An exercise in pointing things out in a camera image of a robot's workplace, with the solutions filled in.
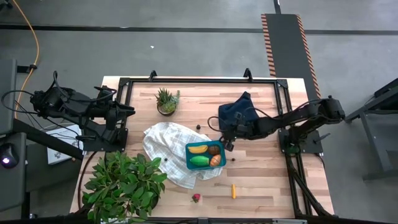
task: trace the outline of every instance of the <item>potted plant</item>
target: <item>potted plant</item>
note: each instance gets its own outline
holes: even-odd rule
[[[94,178],[85,187],[83,204],[93,204],[88,219],[95,223],[110,223],[129,219],[128,223],[143,222],[165,190],[167,174],[159,170],[161,159],[146,161],[144,155],[130,158],[126,154],[107,153],[94,168]]]
[[[180,90],[177,91],[176,96],[173,96],[168,90],[162,88],[159,89],[158,95],[155,97],[157,100],[157,111],[163,116],[172,116],[180,100]]]

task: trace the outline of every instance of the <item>dark navy cloth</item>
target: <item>dark navy cloth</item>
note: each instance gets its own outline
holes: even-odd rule
[[[225,105],[221,105],[218,107],[218,123],[220,126],[220,130],[226,130],[230,124],[233,124],[235,119],[235,113],[240,112],[242,115],[245,116],[246,121],[252,121],[258,119],[259,116],[257,115],[256,111],[253,109],[253,102],[250,98],[250,93],[244,92],[242,96],[236,100],[235,103],[228,103]]]

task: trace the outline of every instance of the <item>strawberry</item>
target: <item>strawberry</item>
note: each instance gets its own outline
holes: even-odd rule
[[[195,203],[198,203],[198,202],[199,202],[199,199],[200,199],[200,194],[194,194],[194,195],[192,196],[192,200],[193,200],[193,202],[195,202]]]

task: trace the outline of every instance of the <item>orange striped tape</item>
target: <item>orange striped tape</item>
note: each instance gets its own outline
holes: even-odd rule
[[[265,14],[261,15],[262,31],[264,33],[264,40],[266,41],[267,59],[269,67],[269,75],[273,78],[276,77],[274,57],[272,56],[271,40],[269,38],[267,17]]]
[[[315,91],[317,93],[317,97],[321,98],[321,91],[319,90],[317,76],[315,75],[315,71],[313,69],[310,50],[308,49],[307,39],[305,38],[303,24],[301,22],[300,16],[299,15],[296,15],[296,16],[297,16],[298,27],[300,28],[301,37],[302,37],[303,43],[304,43],[305,53],[307,53],[308,65],[310,66],[313,84],[315,85]]]

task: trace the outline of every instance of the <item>white cloth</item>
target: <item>white cloth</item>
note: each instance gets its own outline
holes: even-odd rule
[[[159,169],[175,184],[193,189],[196,178],[208,180],[217,177],[222,167],[209,170],[189,170],[187,168],[185,145],[193,142],[211,141],[204,134],[171,122],[157,123],[144,131],[144,149],[150,159],[162,158]]]

